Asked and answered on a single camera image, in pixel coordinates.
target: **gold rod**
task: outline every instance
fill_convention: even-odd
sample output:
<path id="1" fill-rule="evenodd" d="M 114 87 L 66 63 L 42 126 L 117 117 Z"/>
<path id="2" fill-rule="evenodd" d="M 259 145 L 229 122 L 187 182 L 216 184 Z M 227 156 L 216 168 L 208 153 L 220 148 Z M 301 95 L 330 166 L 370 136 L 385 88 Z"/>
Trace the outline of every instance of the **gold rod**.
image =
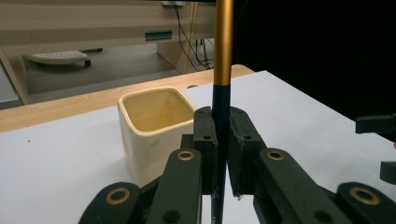
<path id="1" fill-rule="evenodd" d="M 231 84 L 233 57 L 233 0 L 218 0 L 215 24 L 214 84 Z"/>

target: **background wall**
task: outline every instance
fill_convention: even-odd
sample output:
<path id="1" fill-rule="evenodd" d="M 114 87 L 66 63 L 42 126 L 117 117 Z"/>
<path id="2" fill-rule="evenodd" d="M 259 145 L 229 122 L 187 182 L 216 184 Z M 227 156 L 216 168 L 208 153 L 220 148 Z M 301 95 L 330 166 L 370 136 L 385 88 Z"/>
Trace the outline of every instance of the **background wall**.
<path id="1" fill-rule="evenodd" d="M 387 1 L 240 0 L 234 20 L 234 63 L 268 70 L 353 120 L 396 113 Z"/>

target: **rod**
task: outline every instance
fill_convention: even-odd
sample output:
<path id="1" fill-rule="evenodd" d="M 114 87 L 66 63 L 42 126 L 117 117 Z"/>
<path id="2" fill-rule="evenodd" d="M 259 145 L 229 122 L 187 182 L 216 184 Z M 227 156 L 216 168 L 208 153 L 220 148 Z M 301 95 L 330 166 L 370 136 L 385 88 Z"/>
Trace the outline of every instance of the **rod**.
<path id="1" fill-rule="evenodd" d="M 231 103 L 231 65 L 233 57 L 233 0 L 216 2 L 215 68 L 212 118 L 219 141 L 219 155 L 214 190 L 212 193 L 212 224 L 222 223 L 228 127 Z"/>

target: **cream ceramic container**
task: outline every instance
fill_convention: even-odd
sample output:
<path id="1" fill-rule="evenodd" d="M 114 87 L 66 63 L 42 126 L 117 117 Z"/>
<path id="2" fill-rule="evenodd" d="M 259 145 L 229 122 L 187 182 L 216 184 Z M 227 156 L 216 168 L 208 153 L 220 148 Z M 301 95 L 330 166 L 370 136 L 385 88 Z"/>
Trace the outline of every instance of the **cream ceramic container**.
<path id="1" fill-rule="evenodd" d="M 143 187 L 163 174 L 181 135 L 192 133 L 196 107 L 177 88 L 164 86 L 125 94 L 118 109 L 128 169 Z"/>

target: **white table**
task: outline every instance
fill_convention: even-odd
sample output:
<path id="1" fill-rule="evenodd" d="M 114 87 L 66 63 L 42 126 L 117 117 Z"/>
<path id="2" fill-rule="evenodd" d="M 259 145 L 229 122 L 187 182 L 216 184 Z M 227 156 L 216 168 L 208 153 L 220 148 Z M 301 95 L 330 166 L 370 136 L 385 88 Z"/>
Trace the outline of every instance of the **white table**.
<path id="1" fill-rule="evenodd" d="M 197 107 L 211 105 L 211 84 L 183 92 Z M 355 134 L 354 121 L 267 72 L 233 78 L 232 106 L 249 114 L 268 147 L 288 151 L 322 187 L 356 181 L 396 201 L 396 186 L 379 179 L 380 162 L 396 160 L 389 140 Z M 115 106 L 0 133 L 0 143 L 2 224 L 78 223 L 102 188 L 133 182 Z M 223 223 L 259 223 L 252 197 L 238 201 L 226 186 Z M 203 223 L 210 223 L 206 196 Z"/>

